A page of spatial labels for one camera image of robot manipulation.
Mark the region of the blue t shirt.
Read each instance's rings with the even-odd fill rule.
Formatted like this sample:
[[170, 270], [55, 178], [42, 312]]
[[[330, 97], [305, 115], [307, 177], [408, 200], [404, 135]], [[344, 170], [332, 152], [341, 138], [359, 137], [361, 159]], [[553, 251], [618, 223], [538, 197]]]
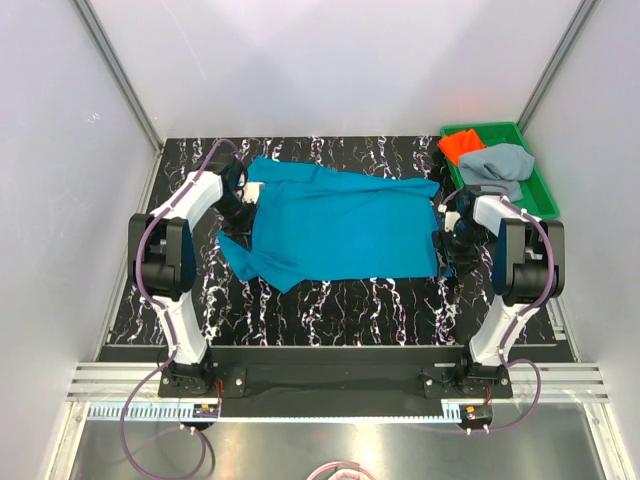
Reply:
[[260, 277], [287, 292], [302, 281], [439, 274], [438, 229], [426, 178], [339, 172], [315, 164], [256, 158], [249, 177], [263, 183], [245, 249], [219, 234], [220, 251], [242, 281]]

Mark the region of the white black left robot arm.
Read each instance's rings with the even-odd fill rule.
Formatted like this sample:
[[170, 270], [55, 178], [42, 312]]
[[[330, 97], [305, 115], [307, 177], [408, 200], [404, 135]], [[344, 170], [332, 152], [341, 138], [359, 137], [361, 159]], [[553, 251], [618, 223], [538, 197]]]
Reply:
[[192, 298], [197, 273], [193, 229], [213, 209], [222, 217], [223, 236], [249, 251], [259, 193], [247, 168], [233, 159], [190, 173], [160, 207], [129, 220], [128, 276], [158, 316], [167, 341], [162, 381], [189, 396], [222, 387]]

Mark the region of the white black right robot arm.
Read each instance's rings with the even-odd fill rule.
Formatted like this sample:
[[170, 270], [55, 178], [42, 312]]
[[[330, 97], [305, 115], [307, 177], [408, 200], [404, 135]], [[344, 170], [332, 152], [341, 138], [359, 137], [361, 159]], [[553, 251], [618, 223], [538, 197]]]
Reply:
[[424, 369], [426, 397], [507, 398], [511, 394], [509, 352], [526, 323], [558, 297], [565, 283], [564, 226], [541, 220], [506, 196], [460, 189], [437, 207], [433, 233], [437, 273], [462, 278], [479, 262], [477, 237], [495, 236], [492, 257], [492, 304], [479, 330], [450, 368]]

